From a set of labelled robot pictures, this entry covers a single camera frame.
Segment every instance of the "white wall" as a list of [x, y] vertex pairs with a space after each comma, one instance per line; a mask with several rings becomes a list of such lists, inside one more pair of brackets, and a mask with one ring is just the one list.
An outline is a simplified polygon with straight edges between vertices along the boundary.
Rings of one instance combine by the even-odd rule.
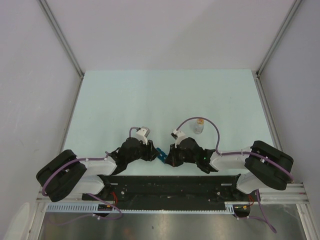
[[0, 239], [33, 203], [60, 148], [80, 79], [35, 0], [0, 7]]
[[48, 0], [84, 70], [256, 70], [293, 2]]
[[262, 74], [284, 150], [320, 224], [320, 1], [306, 0]]

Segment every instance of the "white panel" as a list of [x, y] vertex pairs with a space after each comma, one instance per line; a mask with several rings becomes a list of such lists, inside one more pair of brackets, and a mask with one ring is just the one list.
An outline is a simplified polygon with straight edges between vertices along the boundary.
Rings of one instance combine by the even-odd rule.
[[262, 74], [284, 150], [320, 223], [320, 1], [304, 1]]
[[[64, 147], [79, 157], [104, 157], [129, 137], [130, 127], [144, 126], [151, 130], [148, 139], [168, 154], [173, 129], [195, 116], [217, 124], [221, 151], [252, 146], [255, 140], [272, 144], [250, 70], [87, 71]], [[205, 122], [203, 133], [195, 135], [193, 123], [181, 130], [201, 147], [214, 149], [213, 126]], [[211, 174], [240, 172], [247, 170]], [[121, 174], [206, 175], [195, 164], [172, 167], [159, 159], [136, 160]]]
[[85, 70], [256, 70], [293, 1], [48, 3]]
[[0, 7], [0, 239], [60, 148], [80, 80], [35, 0]]

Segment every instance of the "gray wall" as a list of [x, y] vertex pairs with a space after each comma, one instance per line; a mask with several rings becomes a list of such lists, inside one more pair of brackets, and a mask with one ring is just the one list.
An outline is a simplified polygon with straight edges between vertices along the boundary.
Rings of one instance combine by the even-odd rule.
[[261, 81], [294, 175], [320, 224], [320, 1], [302, 4]]
[[35, 0], [0, 7], [0, 239], [33, 203], [60, 148], [80, 79]]

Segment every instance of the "white tabletop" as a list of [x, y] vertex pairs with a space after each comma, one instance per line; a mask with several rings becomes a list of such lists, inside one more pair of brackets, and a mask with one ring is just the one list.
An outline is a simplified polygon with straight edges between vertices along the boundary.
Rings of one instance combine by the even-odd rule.
[[[130, 127], [148, 127], [148, 139], [166, 154], [175, 140], [170, 135], [185, 119], [212, 120], [221, 134], [221, 151], [239, 150], [255, 140], [272, 145], [258, 92], [248, 69], [87, 71], [64, 149], [79, 157], [104, 157], [129, 136]], [[214, 149], [215, 129], [205, 122], [195, 135], [192, 124], [181, 130], [207, 149]], [[212, 172], [234, 175], [239, 170]], [[195, 164], [172, 167], [159, 159], [136, 160], [120, 175], [207, 175]]]

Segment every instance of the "clear bottle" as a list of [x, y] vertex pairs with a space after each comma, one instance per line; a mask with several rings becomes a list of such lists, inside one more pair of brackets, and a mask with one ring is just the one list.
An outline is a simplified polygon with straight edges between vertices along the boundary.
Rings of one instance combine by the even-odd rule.
[[205, 127], [205, 120], [203, 120], [202, 118], [198, 118], [193, 126], [193, 132], [195, 134], [201, 134], [202, 131], [204, 130]]

